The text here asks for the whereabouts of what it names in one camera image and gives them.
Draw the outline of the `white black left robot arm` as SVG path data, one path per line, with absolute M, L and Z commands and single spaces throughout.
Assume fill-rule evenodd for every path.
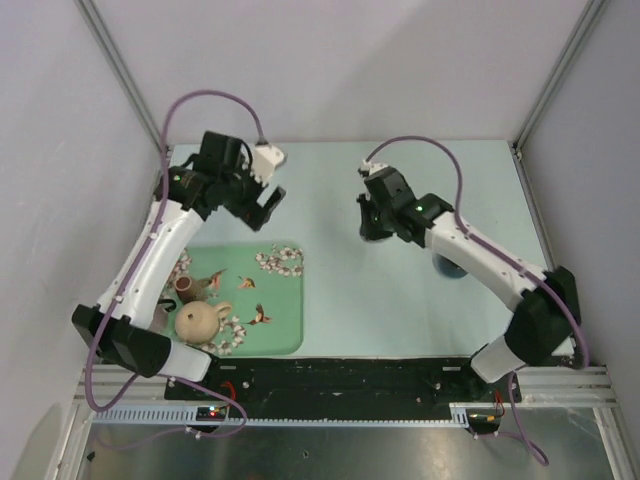
M 72 323 L 93 353 L 139 376 L 181 377 L 201 399 L 221 389 L 209 354 L 151 331 L 162 290 L 180 254 L 220 207 L 258 231 L 284 198 L 276 188 L 259 200 L 285 153 L 262 141 L 204 134 L 200 149 L 163 174 L 146 224 L 118 275 L 92 306 L 79 305 Z

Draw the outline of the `dark blue mug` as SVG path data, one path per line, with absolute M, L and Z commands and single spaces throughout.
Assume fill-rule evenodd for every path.
M 468 274 L 466 270 L 461 268 L 455 262 L 436 253 L 432 254 L 432 263 L 437 272 L 446 278 L 461 279 Z

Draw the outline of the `pink cup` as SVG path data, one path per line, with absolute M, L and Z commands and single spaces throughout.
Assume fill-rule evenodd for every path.
M 158 300 L 149 330 L 158 334 L 162 334 L 168 327 L 169 314 L 177 307 L 175 300 L 171 298 L 161 298 Z

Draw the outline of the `brown small cup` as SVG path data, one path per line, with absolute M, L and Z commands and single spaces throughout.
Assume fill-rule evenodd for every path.
M 174 290 L 183 304 L 197 301 L 201 287 L 191 276 L 180 276 L 173 283 Z

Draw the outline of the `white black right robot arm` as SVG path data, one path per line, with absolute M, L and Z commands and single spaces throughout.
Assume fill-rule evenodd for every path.
M 577 291 L 567 269 L 546 271 L 511 257 L 437 195 L 416 197 L 391 166 L 366 162 L 358 172 L 365 186 L 357 198 L 363 240 L 396 236 L 428 249 L 480 281 L 512 313 L 506 331 L 472 356 L 461 378 L 469 398 L 486 400 L 498 380 L 521 367 L 541 365 L 573 333 Z

